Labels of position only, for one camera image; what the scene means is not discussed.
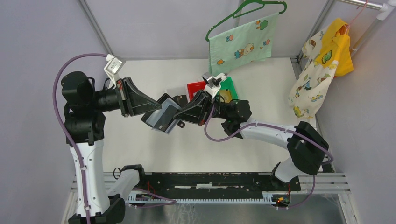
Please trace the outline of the black leather card holder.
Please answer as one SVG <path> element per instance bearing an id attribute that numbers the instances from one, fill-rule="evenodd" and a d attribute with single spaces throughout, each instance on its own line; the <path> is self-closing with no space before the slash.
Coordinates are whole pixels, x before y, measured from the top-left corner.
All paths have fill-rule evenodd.
<path id="1" fill-rule="evenodd" d="M 152 128 L 152 130 L 169 134 L 174 127 L 185 127 L 182 120 L 175 119 L 174 115 L 181 109 L 180 105 L 170 97 L 169 94 L 163 94 L 157 102 L 160 104 L 161 109 L 154 112 L 144 114 L 141 121 Z"/>

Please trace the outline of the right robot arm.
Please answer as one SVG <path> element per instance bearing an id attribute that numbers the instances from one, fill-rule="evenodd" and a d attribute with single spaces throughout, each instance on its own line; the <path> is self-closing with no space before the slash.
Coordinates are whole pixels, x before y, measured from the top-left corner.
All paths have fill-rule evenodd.
<path id="1" fill-rule="evenodd" d="M 174 118 L 204 126 L 205 132 L 210 119 L 224 119 L 221 126 L 227 137 L 210 137 L 210 140 L 222 142 L 236 137 L 264 141 L 287 150 L 289 158 L 278 163 L 271 173 L 269 183 L 275 190 L 284 189 L 296 176 L 316 175 L 326 164 L 325 157 L 332 162 L 328 143 L 310 123 L 301 121 L 295 126 L 276 125 L 259 122 L 251 116 L 249 101 L 232 99 L 225 102 L 221 97 L 212 97 L 199 90 Z"/>

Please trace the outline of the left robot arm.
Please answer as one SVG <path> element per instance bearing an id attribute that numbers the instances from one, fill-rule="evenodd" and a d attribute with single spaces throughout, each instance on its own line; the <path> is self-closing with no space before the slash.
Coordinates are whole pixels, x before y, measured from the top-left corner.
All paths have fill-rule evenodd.
<path id="1" fill-rule="evenodd" d="M 137 89 L 132 79 L 117 80 L 115 87 L 95 90 L 94 79 L 81 71 L 62 81 L 67 143 L 70 146 L 77 181 L 78 201 L 70 224 L 117 224 L 123 221 L 126 198 L 132 188 L 143 189 L 147 178 L 142 166 L 128 166 L 116 184 L 107 190 L 103 175 L 105 112 L 119 110 L 124 117 L 154 112 L 161 105 Z"/>

